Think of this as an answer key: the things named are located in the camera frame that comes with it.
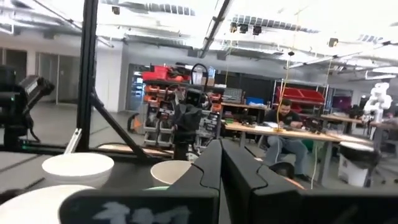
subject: glass wall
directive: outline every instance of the glass wall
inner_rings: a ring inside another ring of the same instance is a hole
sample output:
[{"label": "glass wall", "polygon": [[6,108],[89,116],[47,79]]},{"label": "glass wall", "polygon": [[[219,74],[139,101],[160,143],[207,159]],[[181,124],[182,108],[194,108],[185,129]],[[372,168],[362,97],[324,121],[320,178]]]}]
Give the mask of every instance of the glass wall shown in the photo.
[{"label": "glass wall", "polygon": [[64,55],[38,53],[38,73],[56,86],[50,96],[42,101],[51,103],[76,104],[78,98],[78,81],[80,58]]},{"label": "glass wall", "polygon": [[57,87],[58,87],[58,55],[37,53],[36,60],[38,60],[37,68],[38,75],[47,79],[55,85],[55,91],[49,96],[41,99],[42,102],[56,103],[57,102]]},{"label": "glass wall", "polygon": [[77,104],[80,58],[59,57],[58,68],[58,102]]},{"label": "glass wall", "polygon": [[23,50],[5,49],[4,58],[5,65],[15,69],[17,73],[17,82],[22,81],[26,77],[27,52]]},{"label": "glass wall", "polygon": [[149,66],[129,64],[127,78],[126,110],[138,111],[144,101],[144,88],[142,73],[149,71]]}]

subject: computer monitor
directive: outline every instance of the computer monitor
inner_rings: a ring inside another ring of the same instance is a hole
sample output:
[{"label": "computer monitor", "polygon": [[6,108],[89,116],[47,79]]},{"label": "computer monitor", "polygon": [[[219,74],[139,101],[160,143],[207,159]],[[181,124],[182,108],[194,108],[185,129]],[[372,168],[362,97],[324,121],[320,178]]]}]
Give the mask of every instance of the computer monitor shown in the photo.
[{"label": "computer monitor", "polygon": [[331,104],[332,108],[347,110],[351,106],[350,96],[334,96]]}]

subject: ceiling light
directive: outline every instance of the ceiling light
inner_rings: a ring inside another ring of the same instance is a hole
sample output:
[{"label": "ceiling light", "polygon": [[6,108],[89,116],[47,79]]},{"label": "ceiling light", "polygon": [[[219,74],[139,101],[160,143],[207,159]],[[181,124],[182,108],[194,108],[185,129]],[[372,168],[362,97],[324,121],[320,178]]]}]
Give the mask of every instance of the ceiling light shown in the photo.
[{"label": "ceiling light", "polygon": [[112,12],[115,15],[120,15],[120,7],[112,6]]},{"label": "ceiling light", "polygon": [[259,35],[261,34],[262,30],[261,30],[261,26],[254,26],[253,27],[253,35]]},{"label": "ceiling light", "polygon": [[374,77],[367,77],[367,80],[380,80],[380,79],[388,79],[388,78],[397,78],[397,75],[377,75]]},{"label": "ceiling light", "polygon": [[237,29],[238,29],[238,25],[236,24],[236,22],[232,22],[231,26],[229,27],[229,31],[231,33],[235,33],[237,31]]},{"label": "ceiling light", "polygon": [[338,44],[338,39],[337,38],[330,38],[328,45],[329,47],[336,47]]},{"label": "ceiling light", "polygon": [[249,26],[246,24],[241,24],[239,28],[239,33],[245,34],[249,30]]}]

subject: white robot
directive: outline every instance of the white robot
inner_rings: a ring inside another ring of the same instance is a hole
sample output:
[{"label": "white robot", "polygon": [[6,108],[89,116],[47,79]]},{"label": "white robot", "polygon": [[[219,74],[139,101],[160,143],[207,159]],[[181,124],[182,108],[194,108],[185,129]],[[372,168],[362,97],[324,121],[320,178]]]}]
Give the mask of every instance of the white robot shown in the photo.
[{"label": "white robot", "polygon": [[383,111],[388,110],[392,103],[392,98],[387,94],[390,84],[383,82],[375,84],[371,90],[371,96],[366,102],[364,111],[364,121],[370,119],[370,113],[374,112],[373,121],[376,123],[382,122]]}]

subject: tool rack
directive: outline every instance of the tool rack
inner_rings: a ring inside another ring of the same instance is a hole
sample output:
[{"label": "tool rack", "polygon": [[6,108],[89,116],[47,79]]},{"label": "tool rack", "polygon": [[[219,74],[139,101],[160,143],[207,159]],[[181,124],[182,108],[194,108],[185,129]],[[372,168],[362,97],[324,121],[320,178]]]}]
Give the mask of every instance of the tool rack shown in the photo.
[{"label": "tool rack", "polygon": [[[174,139],[174,128],[172,127],[174,108],[173,104],[165,100],[166,93],[171,94],[177,88],[179,90],[184,88],[203,90],[203,86],[165,80],[146,80],[144,83],[146,84],[144,101],[148,106],[144,121],[144,145],[170,149],[173,147]],[[220,110],[224,89],[208,86],[206,90],[211,98],[212,107],[209,111],[202,111],[200,128],[197,130],[194,144],[194,150],[199,153],[216,137],[216,130],[221,124]]]}]

